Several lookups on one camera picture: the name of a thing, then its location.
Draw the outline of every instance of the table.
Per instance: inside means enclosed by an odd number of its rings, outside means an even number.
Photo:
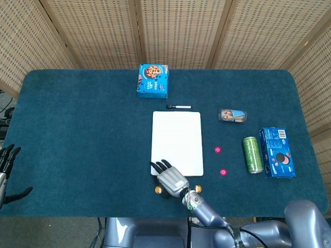
[[[155,194],[152,113],[166,104],[201,113],[204,176],[193,188],[222,216],[283,216],[291,200],[328,200],[297,89],[284,70],[170,70],[168,99],[136,95],[138,70],[36,70],[24,80],[5,145],[22,150],[7,194],[34,189],[1,215],[185,217],[178,198]],[[244,123],[220,108],[246,110]],[[249,174],[242,140],[262,127],[287,129],[294,179]],[[214,152],[215,146],[222,153]],[[228,170],[221,177],[221,168]]]

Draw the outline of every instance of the whiteboard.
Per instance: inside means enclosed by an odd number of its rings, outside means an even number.
[[[167,160],[184,176],[202,176],[202,138],[199,112],[154,111],[152,162]],[[151,174],[158,173],[151,167]]]

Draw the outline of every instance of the green can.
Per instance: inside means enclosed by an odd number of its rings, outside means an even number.
[[[263,171],[258,141],[255,137],[244,138],[244,150],[249,173],[260,173]]]

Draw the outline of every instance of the blue snack box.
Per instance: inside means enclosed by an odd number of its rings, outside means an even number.
[[[266,177],[293,178],[295,169],[285,128],[259,131]]]
[[[168,98],[169,67],[167,65],[141,64],[137,95],[144,98]]]

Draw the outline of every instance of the pink button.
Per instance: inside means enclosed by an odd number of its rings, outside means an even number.
[[[222,148],[220,146],[216,146],[215,149],[214,149],[214,151],[216,153],[221,153],[222,152]]]
[[[219,171],[219,174],[221,174],[221,176],[225,177],[228,174],[228,171],[226,169],[221,169]]]

